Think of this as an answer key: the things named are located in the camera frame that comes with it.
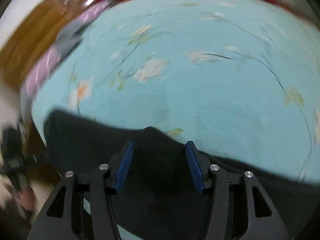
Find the black pants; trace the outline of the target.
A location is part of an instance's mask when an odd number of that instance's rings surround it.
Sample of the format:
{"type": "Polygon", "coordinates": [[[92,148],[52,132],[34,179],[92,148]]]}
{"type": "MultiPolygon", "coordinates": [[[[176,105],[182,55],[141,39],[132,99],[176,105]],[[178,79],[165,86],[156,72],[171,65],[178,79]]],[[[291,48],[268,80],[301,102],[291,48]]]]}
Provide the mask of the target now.
{"type": "MultiPolygon", "coordinates": [[[[108,163],[126,141],[134,153],[124,187],[111,196],[120,239],[198,239],[207,196],[195,189],[185,144],[159,130],[119,129],[62,111],[44,124],[47,159],[62,175],[88,173],[108,163]]],[[[319,237],[319,185],[297,183],[200,150],[227,172],[251,171],[287,229],[289,239],[319,237]]]]}

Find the brown wooden headboard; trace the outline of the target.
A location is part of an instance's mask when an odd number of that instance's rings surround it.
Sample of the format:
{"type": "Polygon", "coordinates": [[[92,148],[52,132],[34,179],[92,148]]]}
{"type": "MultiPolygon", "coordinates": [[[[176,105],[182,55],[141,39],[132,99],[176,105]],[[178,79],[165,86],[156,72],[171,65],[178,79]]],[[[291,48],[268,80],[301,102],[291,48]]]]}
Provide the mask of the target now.
{"type": "Polygon", "coordinates": [[[97,0],[44,0],[37,5],[1,49],[1,80],[19,90],[59,31],[95,2],[97,0]]]}

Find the light blue floral bedsheet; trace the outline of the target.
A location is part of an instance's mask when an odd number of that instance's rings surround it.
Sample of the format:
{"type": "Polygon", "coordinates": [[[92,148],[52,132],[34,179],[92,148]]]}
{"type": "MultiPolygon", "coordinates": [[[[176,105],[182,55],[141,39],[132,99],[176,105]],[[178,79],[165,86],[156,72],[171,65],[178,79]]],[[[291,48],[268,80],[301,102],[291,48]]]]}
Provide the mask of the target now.
{"type": "Polygon", "coordinates": [[[30,110],[45,145],[62,111],[319,185],[319,29],[261,0],[114,3],[30,110]]]}

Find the pink striped pillow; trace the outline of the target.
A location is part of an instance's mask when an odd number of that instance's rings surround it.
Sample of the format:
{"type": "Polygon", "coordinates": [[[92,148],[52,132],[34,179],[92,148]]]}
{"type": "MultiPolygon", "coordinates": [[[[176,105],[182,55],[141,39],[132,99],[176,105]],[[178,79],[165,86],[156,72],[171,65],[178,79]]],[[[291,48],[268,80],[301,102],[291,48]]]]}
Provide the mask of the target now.
{"type": "Polygon", "coordinates": [[[55,42],[36,61],[20,90],[21,105],[29,104],[54,68],[81,42],[81,32],[115,0],[104,0],[91,6],[58,33],[55,42]]]}

